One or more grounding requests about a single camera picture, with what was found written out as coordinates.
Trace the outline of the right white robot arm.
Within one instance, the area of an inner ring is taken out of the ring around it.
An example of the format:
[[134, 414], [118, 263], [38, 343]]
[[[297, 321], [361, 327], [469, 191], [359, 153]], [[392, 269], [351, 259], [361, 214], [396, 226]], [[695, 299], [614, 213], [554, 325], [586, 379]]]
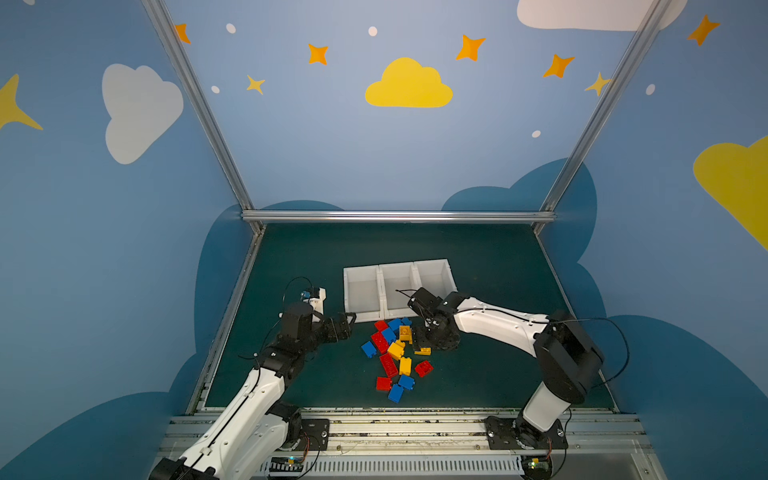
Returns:
[[423, 319], [422, 338], [434, 349], [453, 350], [467, 333], [536, 359], [542, 380], [515, 421], [521, 434], [541, 437], [569, 407], [583, 403], [605, 360], [581, 321], [568, 314], [519, 312], [459, 292], [441, 298], [424, 287], [408, 296], [407, 305]]

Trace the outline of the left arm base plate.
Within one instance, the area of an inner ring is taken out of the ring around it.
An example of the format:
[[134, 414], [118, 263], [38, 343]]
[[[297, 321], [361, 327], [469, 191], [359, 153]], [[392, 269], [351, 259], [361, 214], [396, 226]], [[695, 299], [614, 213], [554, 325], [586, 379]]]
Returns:
[[302, 419], [301, 424], [288, 424], [286, 441], [281, 451], [326, 451], [330, 437], [330, 421], [326, 418]]

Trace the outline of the blue brick top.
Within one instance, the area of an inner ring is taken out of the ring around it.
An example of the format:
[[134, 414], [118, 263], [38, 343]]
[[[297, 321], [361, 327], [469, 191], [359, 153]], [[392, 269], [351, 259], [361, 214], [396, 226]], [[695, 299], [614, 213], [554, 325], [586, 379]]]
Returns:
[[400, 319], [393, 319], [387, 323], [387, 326], [381, 331], [382, 336], [388, 344], [400, 340], [400, 327], [403, 325]]

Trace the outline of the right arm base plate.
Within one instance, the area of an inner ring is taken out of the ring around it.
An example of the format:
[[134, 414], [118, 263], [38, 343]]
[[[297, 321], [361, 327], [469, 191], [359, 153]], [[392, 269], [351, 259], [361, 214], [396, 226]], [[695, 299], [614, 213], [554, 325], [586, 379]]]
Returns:
[[556, 420], [549, 430], [541, 432], [522, 417], [515, 419], [489, 416], [483, 425], [491, 450], [565, 450], [568, 441], [563, 424]]

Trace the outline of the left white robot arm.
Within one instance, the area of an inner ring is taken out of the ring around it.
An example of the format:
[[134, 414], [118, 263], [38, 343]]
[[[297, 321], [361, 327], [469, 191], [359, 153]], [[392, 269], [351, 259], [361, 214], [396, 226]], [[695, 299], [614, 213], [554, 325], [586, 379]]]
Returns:
[[319, 301], [285, 308], [276, 338], [255, 357], [240, 391], [213, 425], [178, 459], [161, 459], [151, 479], [249, 479], [275, 451], [302, 436], [299, 408], [281, 400], [320, 345], [351, 336], [355, 313], [324, 315]]

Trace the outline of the yellow brick top studs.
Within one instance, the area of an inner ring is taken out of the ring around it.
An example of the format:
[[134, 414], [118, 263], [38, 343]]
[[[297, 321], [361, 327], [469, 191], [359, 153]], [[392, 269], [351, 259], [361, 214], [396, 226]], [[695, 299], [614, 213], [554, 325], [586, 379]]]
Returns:
[[399, 327], [399, 340], [407, 344], [411, 344], [413, 342], [413, 334], [410, 326], [402, 325]]

